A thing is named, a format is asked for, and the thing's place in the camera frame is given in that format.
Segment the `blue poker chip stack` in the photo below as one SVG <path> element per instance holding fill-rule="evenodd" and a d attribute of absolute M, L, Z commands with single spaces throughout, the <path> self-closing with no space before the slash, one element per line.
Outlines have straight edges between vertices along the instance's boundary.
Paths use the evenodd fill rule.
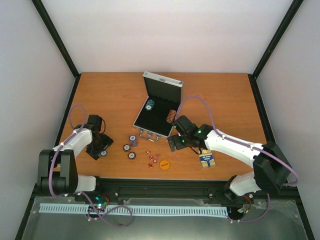
<path fill-rule="evenodd" d="M 146 102 L 144 108 L 145 108 L 147 111 L 151 111 L 154 105 L 155 105 L 155 101 L 152 100 L 152 99 L 149 99 L 149 100 Z"/>
<path fill-rule="evenodd" d="M 100 156 L 101 156 L 101 157 L 106 157 L 107 154 L 108 154 L 108 151 L 107 151 L 107 150 L 103 150 L 103 151 L 100 152 Z"/>

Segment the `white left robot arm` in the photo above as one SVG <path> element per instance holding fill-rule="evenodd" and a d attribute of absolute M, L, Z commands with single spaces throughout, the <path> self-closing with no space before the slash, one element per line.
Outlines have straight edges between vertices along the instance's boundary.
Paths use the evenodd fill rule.
<path fill-rule="evenodd" d="M 37 183 L 43 194 L 57 197 L 86 192 L 92 201 L 103 198 L 104 188 L 98 185 L 98 176 L 79 175 L 76 157 L 85 150 L 94 160 L 105 157 L 113 140 L 101 131 L 105 121 L 99 115 L 90 115 L 87 123 L 77 125 L 72 134 L 52 149 L 39 153 Z"/>

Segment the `aluminium poker case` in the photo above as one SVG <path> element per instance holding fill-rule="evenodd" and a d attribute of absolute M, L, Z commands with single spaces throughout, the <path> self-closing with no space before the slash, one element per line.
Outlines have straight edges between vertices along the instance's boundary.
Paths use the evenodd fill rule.
<path fill-rule="evenodd" d="M 148 71 L 142 77 L 147 98 L 133 126 L 139 130 L 141 139 L 158 142 L 160 138 L 167 139 L 172 132 L 173 126 L 166 122 L 166 118 L 170 110 L 178 110 L 183 100 L 184 82 Z M 148 111 L 145 105 L 150 99 L 155 104 Z"/>

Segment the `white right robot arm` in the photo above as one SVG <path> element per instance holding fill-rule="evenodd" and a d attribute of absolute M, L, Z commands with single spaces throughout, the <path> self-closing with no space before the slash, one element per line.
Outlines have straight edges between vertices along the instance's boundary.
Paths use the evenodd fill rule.
<path fill-rule="evenodd" d="M 172 151 L 190 148 L 197 155 L 204 151 L 220 152 L 235 158 L 252 171 L 232 176 L 226 185 L 226 192 L 237 196 L 264 191 L 277 195 L 285 186 L 292 167 L 274 142 L 251 143 L 227 135 L 211 125 L 197 127 L 182 115 L 172 123 L 177 134 L 168 138 Z"/>

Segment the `red poker chip stack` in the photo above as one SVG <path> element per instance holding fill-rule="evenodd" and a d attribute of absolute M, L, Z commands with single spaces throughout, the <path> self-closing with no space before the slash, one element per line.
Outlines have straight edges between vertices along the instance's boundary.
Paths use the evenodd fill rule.
<path fill-rule="evenodd" d="M 172 124 L 175 121 L 176 115 L 177 115 L 177 111 L 174 110 L 174 109 L 171 109 L 168 112 L 168 115 L 166 117 L 166 122 L 169 123 L 169 124 Z"/>

